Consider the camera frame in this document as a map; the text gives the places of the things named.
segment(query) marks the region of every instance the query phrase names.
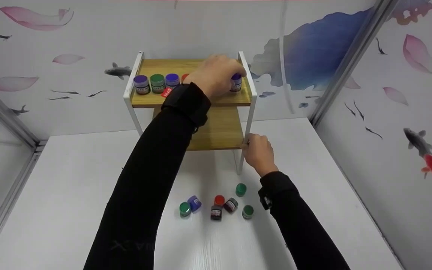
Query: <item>black wristband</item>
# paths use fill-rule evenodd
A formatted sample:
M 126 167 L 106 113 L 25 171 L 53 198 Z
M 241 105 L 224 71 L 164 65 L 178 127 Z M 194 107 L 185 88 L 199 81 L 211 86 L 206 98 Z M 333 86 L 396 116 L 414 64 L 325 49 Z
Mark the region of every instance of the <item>black wristband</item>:
M 291 179 L 281 171 L 273 171 L 263 176 L 259 182 L 262 188 L 258 191 L 259 201 L 265 210 L 271 208 L 271 202 L 279 193 L 287 190 L 298 189 L 291 181 Z
M 206 113 L 211 107 L 211 101 L 193 82 L 177 86 L 166 97 L 161 110 L 172 107 L 187 116 L 197 130 L 208 120 Z

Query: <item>green lid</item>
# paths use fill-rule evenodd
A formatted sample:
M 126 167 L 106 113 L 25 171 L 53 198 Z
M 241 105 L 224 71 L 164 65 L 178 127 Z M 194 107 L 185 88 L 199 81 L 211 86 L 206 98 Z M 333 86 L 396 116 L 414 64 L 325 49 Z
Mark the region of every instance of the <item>green lid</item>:
M 154 74 L 149 78 L 149 81 L 151 82 L 151 85 L 158 87 L 163 85 L 164 82 L 164 76 L 161 74 Z
M 186 217 L 191 214 L 191 207 L 188 202 L 182 202 L 180 204 L 180 215 Z
M 236 186 L 236 195 L 238 195 L 239 197 L 243 197 L 246 193 L 246 185 L 243 183 L 239 183 Z
M 246 205 L 243 208 L 243 217 L 245 219 L 250 219 L 252 217 L 252 214 L 254 214 L 254 208 L 251 205 Z

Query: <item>red lid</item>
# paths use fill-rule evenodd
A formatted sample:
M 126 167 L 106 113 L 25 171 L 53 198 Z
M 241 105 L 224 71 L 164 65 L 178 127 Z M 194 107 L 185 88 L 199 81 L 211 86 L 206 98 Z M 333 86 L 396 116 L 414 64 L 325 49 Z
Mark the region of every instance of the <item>red lid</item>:
M 226 200 L 224 199 L 223 195 L 216 195 L 216 197 L 214 197 L 214 205 L 223 205 L 226 202 Z
M 185 81 L 185 78 L 188 76 L 189 74 L 185 74 L 181 76 L 181 83 L 183 83 Z

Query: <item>red label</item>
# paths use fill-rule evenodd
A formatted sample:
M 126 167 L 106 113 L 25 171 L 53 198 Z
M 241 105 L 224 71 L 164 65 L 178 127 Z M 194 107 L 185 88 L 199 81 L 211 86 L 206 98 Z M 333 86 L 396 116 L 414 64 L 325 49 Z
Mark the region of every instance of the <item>red label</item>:
M 164 89 L 163 93 L 161 94 L 161 97 L 166 98 L 171 93 L 171 91 L 173 91 L 173 89 L 166 87 L 166 89 Z

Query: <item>hand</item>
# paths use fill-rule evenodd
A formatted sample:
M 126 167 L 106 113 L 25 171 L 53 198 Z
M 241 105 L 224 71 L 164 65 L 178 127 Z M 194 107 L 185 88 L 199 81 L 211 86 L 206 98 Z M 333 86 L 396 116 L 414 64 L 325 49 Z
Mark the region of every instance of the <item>hand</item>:
M 210 99 L 228 92 L 231 89 L 231 77 L 236 73 L 246 76 L 245 68 L 236 59 L 214 54 L 191 72 L 183 83 L 195 83 Z
M 263 177 L 273 171 L 279 171 L 275 164 L 275 155 L 268 137 L 249 134 L 249 145 L 243 145 L 243 155 L 246 162 L 253 167 L 259 176 Z

